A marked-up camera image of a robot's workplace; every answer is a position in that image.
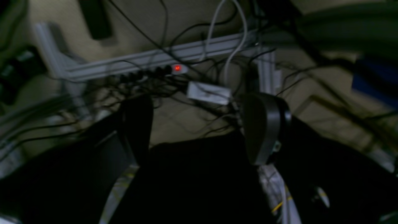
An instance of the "white cable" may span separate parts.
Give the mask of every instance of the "white cable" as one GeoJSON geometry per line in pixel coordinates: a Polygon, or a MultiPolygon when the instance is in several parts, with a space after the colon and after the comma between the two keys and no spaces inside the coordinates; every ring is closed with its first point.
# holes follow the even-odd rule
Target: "white cable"
{"type": "Polygon", "coordinates": [[[226,2],[226,0],[222,0],[220,2],[220,4],[217,6],[216,12],[213,15],[213,19],[211,20],[211,23],[210,23],[209,32],[207,33],[206,45],[205,45],[205,48],[203,50],[202,56],[200,57],[199,61],[203,61],[206,57],[207,49],[209,48],[209,45],[210,45],[211,36],[213,35],[213,30],[214,30],[214,26],[216,24],[217,17],[220,14],[221,7],[225,2],[226,2]]]}
{"type": "Polygon", "coordinates": [[[229,55],[226,63],[225,63],[225,69],[224,69],[224,85],[227,86],[228,84],[228,69],[229,69],[229,64],[231,63],[232,58],[234,57],[234,55],[242,48],[242,46],[244,45],[245,41],[246,41],[246,37],[248,34],[248,25],[246,23],[246,17],[245,14],[243,13],[242,8],[240,7],[240,4],[238,3],[237,0],[231,0],[236,7],[238,8],[240,17],[242,19],[242,23],[243,23],[243,37],[242,40],[240,41],[240,44],[236,47],[236,49],[231,53],[231,55],[229,55]]]}
{"type": "Polygon", "coordinates": [[[280,186],[280,190],[282,193],[282,224],[289,224],[289,211],[288,211],[288,207],[289,205],[287,204],[287,197],[286,197],[286,187],[285,187],[285,181],[282,178],[282,175],[277,172],[279,178],[280,178],[280,182],[279,182],[279,186],[280,186]]]}

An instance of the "white power adapter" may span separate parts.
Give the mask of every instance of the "white power adapter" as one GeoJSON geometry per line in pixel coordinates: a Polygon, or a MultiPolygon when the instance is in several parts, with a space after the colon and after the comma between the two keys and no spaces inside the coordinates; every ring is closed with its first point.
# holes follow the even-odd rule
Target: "white power adapter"
{"type": "Polygon", "coordinates": [[[187,97],[190,99],[227,105],[231,97],[231,90],[221,86],[190,81],[188,84],[187,97]]]}

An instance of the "blue object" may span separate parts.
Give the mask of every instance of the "blue object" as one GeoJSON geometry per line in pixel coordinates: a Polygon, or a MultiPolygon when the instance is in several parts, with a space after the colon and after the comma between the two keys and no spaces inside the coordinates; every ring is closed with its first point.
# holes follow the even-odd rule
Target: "blue object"
{"type": "MultiPolygon", "coordinates": [[[[366,56],[363,57],[362,59],[358,59],[356,63],[366,65],[369,69],[371,69],[375,74],[377,74],[385,81],[396,84],[398,91],[397,66],[387,61],[382,61],[380,59],[375,59],[373,57],[370,58],[366,56]]],[[[352,89],[363,92],[398,110],[398,98],[390,97],[376,90],[371,84],[365,81],[359,74],[354,74],[352,89]]]]}

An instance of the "black fabric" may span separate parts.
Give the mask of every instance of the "black fabric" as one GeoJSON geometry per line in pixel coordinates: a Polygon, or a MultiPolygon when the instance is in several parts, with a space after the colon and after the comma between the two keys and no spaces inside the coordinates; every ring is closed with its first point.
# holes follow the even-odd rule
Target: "black fabric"
{"type": "Polygon", "coordinates": [[[79,140],[44,152],[0,180],[0,215],[24,224],[97,224],[113,184],[134,162],[131,148],[148,151],[140,146],[149,139],[153,114],[137,117],[124,108],[152,111],[148,102],[149,96],[123,102],[121,110],[92,126],[79,140]],[[135,141],[126,141],[134,128],[145,131],[135,141]]]}
{"type": "Polygon", "coordinates": [[[7,9],[10,5],[11,0],[2,0],[0,1],[0,19],[3,18],[3,12],[7,9]]]}
{"type": "Polygon", "coordinates": [[[275,223],[239,132],[163,144],[138,171],[110,224],[140,220],[275,223]]]}
{"type": "Polygon", "coordinates": [[[290,0],[257,0],[257,4],[271,21],[284,22],[302,16],[290,0]]]}
{"type": "Polygon", "coordinates": [[[276,168],[303,223],[377,223],[381,215],[398,210],[398,178],[296,118],[292,127],[276,168]],[[330,209],[314,200],[316,187],[328,195],[330,209]]]}

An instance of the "floor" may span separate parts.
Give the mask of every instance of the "floor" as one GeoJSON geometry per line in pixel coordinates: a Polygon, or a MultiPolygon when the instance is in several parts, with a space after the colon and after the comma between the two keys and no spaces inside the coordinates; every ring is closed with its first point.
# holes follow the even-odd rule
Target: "floor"
{"type": "MultiPolygon", "coordinates": [[[[149,36],[155,40],[160,41],[164,21],[164,10],[158,0],[115,0],[115,2],[125,10],[133,21],[139,24],[144,32],[148,33],[149,36]]],[[[293,0],[293,2],[306,14],[346,4],[382,2],[382,0],[293,0]]],[[[169,43],[174,36],[186,27],[199,22],[211,21],[213,12],[219,1],[166,0],[165,3],[169,9],[170,16],[170,25],[166,38],[166,43],[169,43]]],[[[29,4],[29,16],[25,23],[19,26],[17,31],[18,38],[15,39],[11,50],[0,54],[0,61],[8,57],[12,49],[16,49],[27,42],[34,43],[34,35],[24,34],[31,34],[32,26],[40,21],[53,21],[59,24],[69,47],[87,61],[98,61],[153,49],[153,46],[142,35],[123,23],[112,10],[108,10],[108,12],[114,36],[105,41],[95,41],[89,36],[77,1],[30,0],[29,4]]],[[[249,14],[248,8],[245,7],[245,9],[245,13],[249,14]]],[[[231,11],[232,4],[226,4],[221,10],[219,20],[227,18],[231,11]]],[[[237,16],[233,22],[225,26],[217,27],[215,29],[215,36],[236,33],[239,31],[239,28],[240,18],[237,16]]],[[[200,39],[200,33],[203,31],[206,32],[207,28],[189,32],[179,43],[197,41],[200,39]]],[[[328,54],[332,56],[344,55],[349,58],[355,58],[356,56],[355,54],[336,52],[328,52],[328,54]]],[[[277,61],[289,61],[299,68],[305,68],[313,64],[300,50],[279,49],[276,55],[277,61]]],[[[292,72],[286,69],[282,69],[282,71],[284,76],[292,72]]],[[[386,106],[369,97],[352,92],[352,77],[340,69],[318,69],[312,73],[324,79],[335,89],[345,94],[347,98],[366,107],[366,110],[372,111],[373,113],[389,110],[386,106]]],[[[51,94],[56,94],[58,90],[59,83],[57,81],[49,80],[46,77],[35,77],[21,91],[17,103],[10,107],[5,106],[5,111],[14,111],[23,107],[30,101],[40,100],[51,94]]],[[[309,123],[320,133],[348,143],[358,150],[366,148],[371,141],[369,135],[353,126],[350,122],[339,119],[336,115],[320,106],[311,104],[305,110],[297,114],[297,109],[300,105],[313,94],[330,99],[328,94],[311,80],[302,82],[296,88],[293,88],[292,91],[287,91],[284,93],[283,97],[288,102],[293,114],[309,123]]],[[[196,108],[191,108],[173,100],[166,99],[164,105],[155,111],[151,144],[189,140],[202,135],[203,131],[200,130],[205,127],[207,123],[200,118],[200,116],[203,116],[203,114],[200,113],[201,112],[196,108]]]]}

